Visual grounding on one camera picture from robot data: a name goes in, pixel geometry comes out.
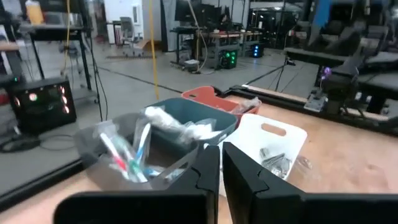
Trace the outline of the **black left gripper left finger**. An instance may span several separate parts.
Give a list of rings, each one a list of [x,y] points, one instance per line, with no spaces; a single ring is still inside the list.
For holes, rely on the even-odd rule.
[[[218,224],[220,149],[208,146],[169,188],[167,224]]]

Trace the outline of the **black computer green lights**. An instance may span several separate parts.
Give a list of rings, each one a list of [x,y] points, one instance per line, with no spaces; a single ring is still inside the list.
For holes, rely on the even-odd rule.
[[[219,53],[218,66],[221,69],[232,69],[236,67],[238,58],[237,50],[222,50]]]

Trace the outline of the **grey plastic bin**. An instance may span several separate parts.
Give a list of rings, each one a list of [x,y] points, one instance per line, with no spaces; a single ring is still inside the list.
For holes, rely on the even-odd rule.
[[[75,146],[80,154],[86,174],[99,188],[103,190],[163,190],[175,182],[182,173],[171,182],[164,177],[175,169],[189,168],[203,149],[197,141],[181,141],[170,133],[151,125],[149,153],[142,164],[143,173],[147,166],[160,166],[165,170],[157,177],[145,175],[147,182],[126,180],[122,173],[113,165],[111,154],[100,139],[100,133],[116,133],[121,135],[132,146],[133,157],[136,160],[139,135],[143,127],[150,123],[143,114],[128,113],[112,120],[104,121],[88,128],[79,130],[75,136]]]

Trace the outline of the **bagged white cotton balls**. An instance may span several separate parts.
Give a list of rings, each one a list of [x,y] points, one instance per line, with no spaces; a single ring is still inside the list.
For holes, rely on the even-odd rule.
[[[162,107],[148,106],[144,109],[144,115],[149,119],[153,126],[161,130],[180,133],[186,130],[184,125],[165,112]]]

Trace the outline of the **wooden desk black legs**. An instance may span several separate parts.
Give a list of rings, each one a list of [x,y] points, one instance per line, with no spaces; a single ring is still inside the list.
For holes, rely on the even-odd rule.
[[[261,32],[255,31],[219,31],[207,32],[203,28],[178,26],[171,30],[177,35],[176,59],[171,66],[198,73],[202,66],[209,65],[215,70],[219,53],[222,50],[237,50],[238,57],[251,56],[251,46],[260,44]]]

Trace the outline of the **orange plastic bin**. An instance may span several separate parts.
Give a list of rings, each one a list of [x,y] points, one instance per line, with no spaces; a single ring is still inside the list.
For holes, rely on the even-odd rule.
[[[236,103],[216,95],[216,89],[212,86],[200,86],[182,93],[182,97],[188,100],[210,106],[212,108],[229,112],[235,115],[240,123],[243,114],[257,114],[261,104],[244,109],[243,102]]]

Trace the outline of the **black metal cart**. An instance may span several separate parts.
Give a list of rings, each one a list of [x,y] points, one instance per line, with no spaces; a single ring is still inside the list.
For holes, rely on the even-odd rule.
[[[19,27],[19,32],[21,34],[28,35],[30,37],[41,79],[45,79],[45,75],[42,69],[37,48],[35,46],[35,42],[61,41],[61,40],[67,40],[67,37],[69,37],[69,40],[77,40],[80,46],[86,86],[75,90],[73,94],[73,99],[82,100],[85,98],[92,98],[94,99],[95,103],[98,103],[99,102],[98,93],[92,90],[91,87],[90,73],[88,71],[88,64],[85,53],[85,45],[83,43],[83,31],[84,31],[83,27],[71,26],[68,29],[66,26],[63,25],[51,25],[51,24],[32,25],[28,23],[21,23]]]

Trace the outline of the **bagged blue white toothbrush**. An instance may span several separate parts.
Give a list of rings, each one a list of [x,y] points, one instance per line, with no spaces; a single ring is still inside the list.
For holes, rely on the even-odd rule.
[[[151,134],[151,124],[147,123],[143,127],[142,132],[139,135],[139,142],[136,153],[136,161],[138,164],[142,164],[149,153],[150,134]]]

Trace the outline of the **small computer blue lights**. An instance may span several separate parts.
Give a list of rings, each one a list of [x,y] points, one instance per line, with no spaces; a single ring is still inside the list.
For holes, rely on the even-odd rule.
[[[251,57],[261,58],[264,55],[264,46],[262,44],[253,44],[251,46]]]

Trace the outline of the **black computer pink blue lights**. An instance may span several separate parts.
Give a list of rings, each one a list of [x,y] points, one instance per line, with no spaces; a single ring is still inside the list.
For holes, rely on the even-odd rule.
[[[23,133],[41,134],[76,121],[72,91],[66,79],[20,83],[8,89],[7,94]]]

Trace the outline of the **small black tripod stand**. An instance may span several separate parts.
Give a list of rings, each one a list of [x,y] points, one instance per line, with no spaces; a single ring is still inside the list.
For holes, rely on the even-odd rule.
[[[276,83],[276,86],[275,86],[275,89],[274,89],[275,91],[277,91],[278,88],[279,88],[279,83],[280,83],[280,80],[282,78],[282,74],[284,72],[284,69],[288,65],[295,66],[295,62],[293,60],[291,60],[288,56],[286,56],[285,59],[284,59],[284,62],[283,62],[283,64],[281,66],[276,67],[275,69],[270,70],[267,73],[265,73],[263,75],[260,75],[260,76],[258,76],[256,78],[252,79],[252,80],[249,80],[248,82],[245,83],[245,85],[250,85],[250,84],[252,84],[252,83],[254,83],[254,82],[256,82],[256,81],[258,81],[260,79],[265,78],[266,76],[272,75],[274,72],[278,72],[278,74],[274,77],[273,81],[271,81],[271,84],[269,85],[269,87],[271,87],[272,84],[277,80],[277,83]]]

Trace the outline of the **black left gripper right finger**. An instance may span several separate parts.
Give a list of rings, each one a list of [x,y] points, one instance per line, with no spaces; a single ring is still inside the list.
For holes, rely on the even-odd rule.
[[[233,224],[304,224],[303,192],[230,142],[223,144],[223,182]]]

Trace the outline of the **bagged white cotton swabs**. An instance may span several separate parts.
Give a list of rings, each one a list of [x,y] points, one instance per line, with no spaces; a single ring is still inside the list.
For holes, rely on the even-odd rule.
[[[184,141],[207,140],[216,137],[221,131],[215,130],[216,119],[207,118],[194,123],[189,121],[183,125],[180,138]]]

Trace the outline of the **white plastic bin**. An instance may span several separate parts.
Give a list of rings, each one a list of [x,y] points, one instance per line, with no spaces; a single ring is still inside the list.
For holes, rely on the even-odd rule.
[[[263,160],[260,157],[260,149],[268,148],[271,157],[284,153],[284,157],[291,160],[287,177],[283,179],[287,182],[306,138],[307,132],[302,128],[256,114],[243,115],[237,130],[218,144],[222,161],[220,195],[227,197],[223,182],[223,144],[225,142],[232,143],[267,170],[269,166],[264,167],[261,164]]]

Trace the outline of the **bagged red toothbrush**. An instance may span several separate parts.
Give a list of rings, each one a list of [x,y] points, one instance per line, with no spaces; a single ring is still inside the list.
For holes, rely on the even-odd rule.
[[[126,180],[130,179],[129,162],[132,159],[129,147],[131,146],[121,135],[116,133],[100,133],[99,138],[111,154],[113,165],[120,171]]]

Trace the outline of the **blue hanging cloth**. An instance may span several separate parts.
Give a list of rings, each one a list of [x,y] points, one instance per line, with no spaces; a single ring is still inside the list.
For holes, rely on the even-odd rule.
[[[313,24],[317,27],[325,27],[330,18],[332,0],[317,0]]]

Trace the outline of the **bagged black hair accessories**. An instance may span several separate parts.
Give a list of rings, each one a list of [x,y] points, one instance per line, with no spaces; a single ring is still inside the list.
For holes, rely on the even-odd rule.
[[[231,113],[245,113],[248,112],[249,110],[259,106],[261,104],[261,101],[259,100],[258,97],[255,97],[251,100],[244,100],[240,102],[237,106],[235,106],[232,110]]]

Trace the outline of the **grey office chair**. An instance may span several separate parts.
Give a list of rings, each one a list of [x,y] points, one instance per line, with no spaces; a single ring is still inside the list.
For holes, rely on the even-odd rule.
[[[134,32],[134,24],[132,22],[132,19],[130,17],[120,17],[120,21],[121,21],[121,29],[122,29],[122,42],[128,43],[131,52],[127,53],[127,52],[123,52],[123,54],[126,57],[129,56],[136,56],[135,53],[135,46],[134,44],[138,43],[139,38],[136,37],[135,32]]]

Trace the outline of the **bagged teal toothbrush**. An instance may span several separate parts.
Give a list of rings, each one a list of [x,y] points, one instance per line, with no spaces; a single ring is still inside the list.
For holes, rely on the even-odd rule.
[[[132,146],[130,143],[121,136],[116,136],[114,141],[117,151],[123,155],[123,158],[125,158],[125,161],[127,162],[128,172],[132,175],[131,179],[135,179],[136,182],[147,182],[147,178],[145,177],[140,165],[133,157]]]

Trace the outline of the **teal plastic bin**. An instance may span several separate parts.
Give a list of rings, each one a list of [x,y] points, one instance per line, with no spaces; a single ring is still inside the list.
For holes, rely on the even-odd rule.
[[[202,140],[202,142],[210,145],[217,145],[232,134],[238,122],[233,114],[185,98],[169,98],[150,106],[161,107],[182,124],[189,121],[196,123],[208,118],[214,119],[216,121],[214,130],[219,131],[219,133],[212,138]]]

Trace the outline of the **orange bottle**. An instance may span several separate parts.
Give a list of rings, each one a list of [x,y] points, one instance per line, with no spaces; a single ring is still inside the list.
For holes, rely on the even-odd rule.
[[[33,25],[39,25],[44,23],[44,16],[40,3],[36,0],[26,0],[25,8],[27,12],[27,17],[30,23]]]

